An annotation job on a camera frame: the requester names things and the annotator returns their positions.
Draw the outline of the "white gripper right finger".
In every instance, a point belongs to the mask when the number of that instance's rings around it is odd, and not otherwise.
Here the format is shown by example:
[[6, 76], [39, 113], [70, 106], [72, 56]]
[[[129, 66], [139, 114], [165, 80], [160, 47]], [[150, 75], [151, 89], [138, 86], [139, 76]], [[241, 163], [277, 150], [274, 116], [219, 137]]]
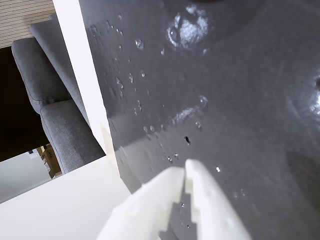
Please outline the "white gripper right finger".
[[185, 162], [185, 192], [190, 195], [191, 221], [198, 240], [250, 240], [248, 230], [227, 196], [198, 160]]

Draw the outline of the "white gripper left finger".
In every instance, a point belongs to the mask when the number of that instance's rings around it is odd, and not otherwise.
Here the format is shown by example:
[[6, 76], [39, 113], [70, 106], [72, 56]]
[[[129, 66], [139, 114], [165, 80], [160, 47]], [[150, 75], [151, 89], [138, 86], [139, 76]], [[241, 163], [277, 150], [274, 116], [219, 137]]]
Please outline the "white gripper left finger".
[[116, 206], [98, 240], [157, 240], [168, 229], [173, 204], [184, 186], [185, 170], [169, 167]]

